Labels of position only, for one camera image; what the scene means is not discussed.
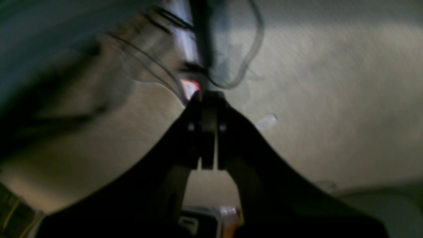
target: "fabric surface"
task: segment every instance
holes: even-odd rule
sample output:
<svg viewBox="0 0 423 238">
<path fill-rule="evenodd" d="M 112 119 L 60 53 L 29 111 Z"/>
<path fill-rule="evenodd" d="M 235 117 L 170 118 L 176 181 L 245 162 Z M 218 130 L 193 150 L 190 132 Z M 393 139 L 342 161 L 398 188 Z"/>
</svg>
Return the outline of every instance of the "fabric surface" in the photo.
<svg viewBox="0 0 423 238">
<path fill-rule="evenodd" d="M 277 124 L 263 136 L 311 182 L 343 190 L 419 180 L 423 3 L 256 2 L 264 43 L 245 81 L 225 91 L 231 105 L 253 122 L 276 115 Z M 246 1 L 229 0 L 216 3 L 212 22 L 213 76 L 230 80 L 252 43 L 255 20 Z M 134 42 L 143 49 L 157 47 L 162 37 L 154 27 L 138 33 Z M 172 46 L 172 39 L 161 45 Z M 86 113 L 104 102 L 112 103 L 110 110 L 3 161 L 0 180 L 33 207 L 53 212 L 100 189 L 139 161 L 182 111 L 162 87 L 131 82 L 118 56 L 104 47 L 90 57 L 44 113 Z M 178 68 L 177 58 L 172 47 L 159 57 L 171 69 Z M 152 79 L 138 69 L 139 79 Z M 239 205 L 239 199 L 225 172 L 195 171 L 185 203 Z"/>
</svg>

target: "sticker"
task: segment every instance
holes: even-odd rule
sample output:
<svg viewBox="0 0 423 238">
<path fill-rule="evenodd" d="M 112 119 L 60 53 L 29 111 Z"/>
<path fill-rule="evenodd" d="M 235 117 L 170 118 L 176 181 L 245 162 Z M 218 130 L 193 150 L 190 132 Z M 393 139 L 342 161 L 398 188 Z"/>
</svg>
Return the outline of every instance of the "sticker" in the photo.
<svg viewBox="0 0 423 238">
<path fill-rule="evenodd" d="M 181 79 L 181 84 L 187 100 L 191 100 L 196 91 L 201 91 L 200 84 L 195 80 Z"/>
</svg>

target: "black bracket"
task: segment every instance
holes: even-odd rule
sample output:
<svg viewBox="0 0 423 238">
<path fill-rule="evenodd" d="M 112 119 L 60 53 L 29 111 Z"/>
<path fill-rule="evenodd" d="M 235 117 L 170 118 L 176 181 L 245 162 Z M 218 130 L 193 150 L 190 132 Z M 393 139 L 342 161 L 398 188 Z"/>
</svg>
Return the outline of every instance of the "black bracket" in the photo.
<svg viewBox="0 0 423 238">
<path fill-rule="evenodd" d="M 195 94 L 182 115 L 128 172 L 46 217 L 37 237 L 189 237 L 177 226 L 199 157 L 235 181 L 244 214 L 236 237 L 387 237 L 384 226 L 320 191 L 267 144 L 221 92 Z"/>
</svg>

